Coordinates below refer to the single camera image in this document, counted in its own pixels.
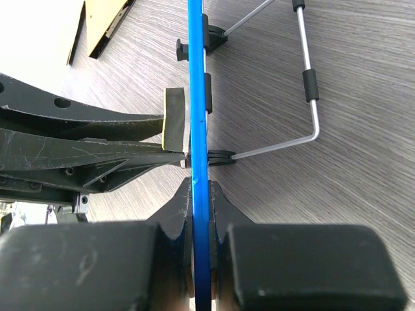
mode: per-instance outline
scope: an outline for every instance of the black plastic part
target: black plastic part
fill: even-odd
[[[220,46],[228,42],[228,37],[226,37],[224,33],[224,29],[209,25],[209,45],[207,47],[205,46],[207,55],[211,54]],[[204,33],[204,40],[204,42],[206,42],[206,33]],[[176,57],[178,62],[182,60],[189,60],[189,45],[183,44],[180,39],[177,39],[176,42]]]
[[[54,213],[56,215],[56,220],[58,221],[58,224],[76,224],[78,222],[88,222],[88,219],[86,218],[86,215],[84,213],[64,214],[64,209],[60,208],[59,205],[56,206]]]
[[[225,30],[217,26],[209,25],[209,48],[206,49],[206,54],[213,53],[226,42],[228,42],[228,37],[225,36]]]
[[[206,110],[208,114],[211,114],[213,112],[212,77],[209,73],[205,73],[205,92],[206,92]]]
[[[216,241],[223,243],[231,224],[252,225],[254,222],[229,202],[217,181],[209,181],[211,211],[216,228]]]
[[[357,225],[235,225],[217,310],[398,311],[407,296],[381,239]]]
[[[151,224],[159,224],[171,240],[176,240],[183,235],[182,239],[184,241],[180,246],[180,251],[183,254],[183,269],[189,297],[195,296],[191,268],[193,251],[192,208],[191,178],[185,178],[170,201],[146,220]]]
[[[304,0],[292,0],[292,9],[295,13],[297,13],[297,8],[302,7],[303,10],[305,9],[305,1]]]
[[[189,308],[175,248],[183,239],[173,243],[157,225],[27,226],[1,242],[0,310]]]
[[[202,14],[203,18],[203,46],[206,50],[209,49],[209,18],[206,14]]]
[[[235,154],[235,152],[227,150],[209,150],[207,153],[207,160],[210,167],[234,164],[236,163],[236,160],[233,160],[232,156]]]
[[[319,100],[317,77],[314,69],[309,69],[303,72],[305,99],[307,102],[310,100]]]
[[[189,60],[189,45],[183,44],[180,39],[176,42],[176,57],[178,62]]]
[[[5,75],[0,86],[2,200],[71,205],[76,192],[110,192],[186,158],[141,142],[163,131],[163,115],[88,106]]]

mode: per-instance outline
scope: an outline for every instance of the black clamp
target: black clamp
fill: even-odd
[[[220,46],[224,45],[228,42],[228,37],[225,36],[225,30],[209,25],[209,19],[206,14],[202,14],[203,16],[203,45],[206,50],[206,54],[209,55]],[[176,42],[176,56],[178,62],[182,60],[189,60],[189,45],[183,44],[180,39],[177,39]]]
[[[228,165],[236,163],[236,160],[232,159],[235,152],[227,150],[209,150],[207,153],[207,161],[210,167],[218,167],[219,165]]]

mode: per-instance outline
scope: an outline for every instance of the mounting hole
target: mounting hole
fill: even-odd
[[[66,98],[62,98],[62,97],[56,97],[54,99],[54,104],[56,107],[60,109],[66,109],[66,108],[71,107],[71,101]]]
[[[34,182],[30,182],[29,183],[29,188],[32,190],[37,190],[40,188],[40,184],[39,183],[34,183]]]
[[[72,167],[67,167],[66,170],[65,170],[65,174],[68,175],[68,176],[72,176],[74,172],[75,171],[73,170]]]

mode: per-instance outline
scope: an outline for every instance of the screw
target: screw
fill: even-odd
[[[37,189],[39,189],[39,187],[40,187],[40,184],[39,183],[29,183],[29,188],[30,189],[32,189],[32,190],[37,190]]]
[[[0,177],[0,186],[4,186],[8,183],[8,178]]]

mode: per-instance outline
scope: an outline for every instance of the black plastic bracket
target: black plastic bracket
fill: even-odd
[[[206,110],[208,114],[213,112],[212,77],[205,73]]]
[[[228,37],[224,35],[225,30],[209,25],[209,46],[206,49],[206,54],[209,55],[213,51],[217,50],[219,47],[228,42]],[[176,42],[176,56],[177,61],[189,60],[189,45],[183,44],[180,39],[177,39]]]
[[[219,165],[228,165],[236,163],[236,160],[232,159],[235,152],[227,150],[209,150],[207,153],[207,160],[210,167],[217,167]]]
[[[202,14],[203,19],[203,47],[208,50],[210,45],[210,36],[209,36],[209,18],[206,14]]]

